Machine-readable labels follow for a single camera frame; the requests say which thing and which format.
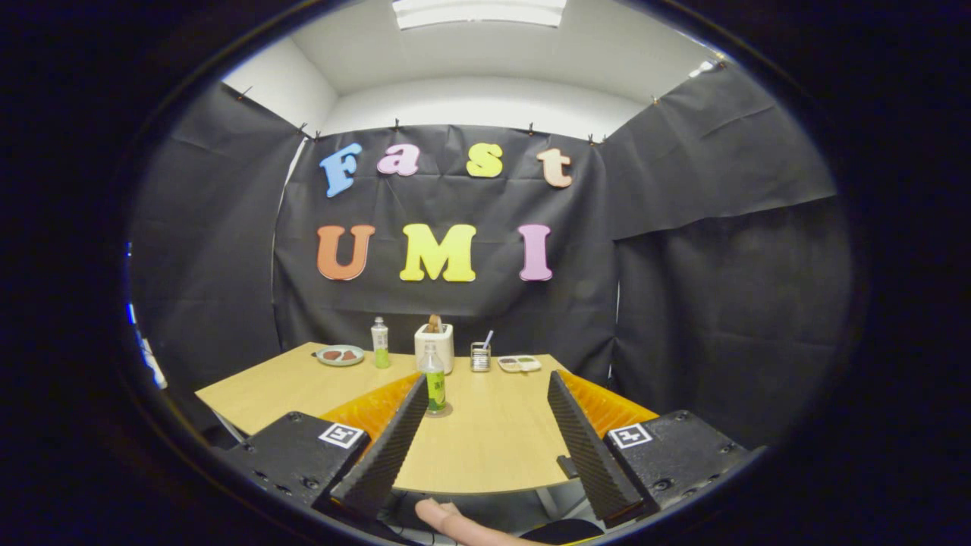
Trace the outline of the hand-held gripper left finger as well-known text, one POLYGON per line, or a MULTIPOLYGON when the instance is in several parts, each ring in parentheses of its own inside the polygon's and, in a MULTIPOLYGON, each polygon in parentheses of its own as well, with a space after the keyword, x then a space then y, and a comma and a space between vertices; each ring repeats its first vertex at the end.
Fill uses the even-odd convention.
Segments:
POLYGON ((292 504, 375 519, 427 405, 426 377, 415 373, 322 417, 291 411, 228 450, 228 463, 292 504))

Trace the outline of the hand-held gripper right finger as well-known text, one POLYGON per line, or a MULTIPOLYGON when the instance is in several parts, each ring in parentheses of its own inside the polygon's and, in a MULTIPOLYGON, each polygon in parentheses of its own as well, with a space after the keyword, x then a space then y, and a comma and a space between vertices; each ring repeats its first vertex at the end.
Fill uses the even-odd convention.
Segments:
POLYGON ((655 414, 566 371, 548 405, 597 519, 613 528, 701 494, 762 455, 687 410, 655 414))

